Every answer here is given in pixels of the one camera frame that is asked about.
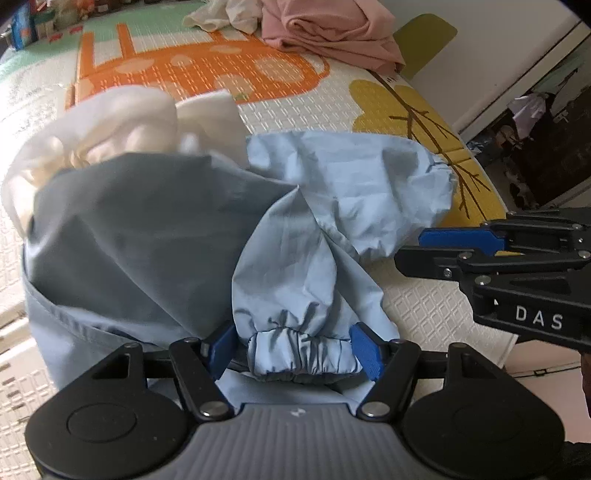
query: screw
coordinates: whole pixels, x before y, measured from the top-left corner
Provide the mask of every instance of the screw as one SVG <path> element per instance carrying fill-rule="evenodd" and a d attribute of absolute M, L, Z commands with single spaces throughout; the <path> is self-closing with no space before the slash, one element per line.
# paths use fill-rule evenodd
<path fill-rule="evenodd" d="M 491 278 L 488 275 L 479 275 L 474 279 L 476 285 L 486 285 L 491 282 Z"/>
<path fill-rule="evenodd" d="M 384 402 L 380 401 L 370 401 L 364 404 L 361 407 L 361 412 L 366 416 L 372 419 L 379 419 L 385 417 L 390 413 L 390 407 L 388 407 Z"/>
<path fill-rule="evenodd" d="M 199 407 L 199 413 L 210 419 L 218 419 L 229 412 L 230 408 L 223 401 L 215 400 L 205 402 Z"/>

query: pink cloth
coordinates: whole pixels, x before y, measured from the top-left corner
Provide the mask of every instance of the pink cloth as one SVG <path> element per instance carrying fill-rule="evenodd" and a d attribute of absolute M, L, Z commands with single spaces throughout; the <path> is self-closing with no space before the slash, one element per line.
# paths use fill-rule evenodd
<path fill-rule="evenodd" d="M 263 0 L 262 38 L 282 51 L 310 51 L 392 75 L 404 65 L 394 16 L 378 0 Z"/>

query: orange cartoon animal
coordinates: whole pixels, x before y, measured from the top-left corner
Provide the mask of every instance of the orange cartoon animal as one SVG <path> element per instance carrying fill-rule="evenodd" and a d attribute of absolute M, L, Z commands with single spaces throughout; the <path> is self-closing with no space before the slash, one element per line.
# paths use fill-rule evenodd
<path fill-rule="evenodd" d="M 82 35 L 69 106 L 116 85 L 159 87 L 175 100 L 225 88 L 236 103 L 259 102 L 309 92 L 330 72 L 325 59 L 317 73 L 301 55 L 274 50 L 250 35 L 227 40 L 212 32 L 211 41 L 137 53 L 127 25 L 118 24 L 117 33 L 122 57 L 97 66 L 94 34 Z"/>

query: play mat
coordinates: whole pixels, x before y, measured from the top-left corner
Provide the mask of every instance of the play mat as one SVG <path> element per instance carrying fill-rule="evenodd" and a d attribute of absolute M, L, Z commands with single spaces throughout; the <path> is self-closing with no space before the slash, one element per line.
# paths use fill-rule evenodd
<path fill-rule="evenodd" d="M 459 178 L 446 226 L 504 215 L 488 178 L 443 119 L 404 80 L 315 55 L 286 54 L 236 30 L 208 34 L 181 26 L 199 2 L 132 8 L 54 34 L 0 64 L 0 145 L 12 158 L 65 109 L 115 85 L 159 87 L 180 100 L 228 89 L 252 133 L 288 129 L 375 132 L 416 140 Z M 8 167 L 2 164 L 4 171 Z M 19 240 L 1 222 L 2 312 L 18 310 Z M 463 341 L 501 364 L 514 337 L 471 320 L 457 286 L 402 277 L 391 260 L 368 267 L 384 309 L 403 337 L 442 350 Z"/>

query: gray fabric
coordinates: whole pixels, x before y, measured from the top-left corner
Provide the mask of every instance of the gray fabric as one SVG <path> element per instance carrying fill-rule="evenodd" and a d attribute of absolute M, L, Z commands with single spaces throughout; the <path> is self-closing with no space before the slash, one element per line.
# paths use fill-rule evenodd
<path fill-rule="evenodd" d="M 217 156 L 126 154 L 38 193 L 27 307 L 58 386 L 129 339 L 203 338 L 232 311 L 258 379 L 358 373 L 348 333 L 358 321 L 398 336 L 356 259 L 391 254 L 438 221 L 451 169 L 386 135 L 262 135 L 249 157 L 252 171 Z"/>

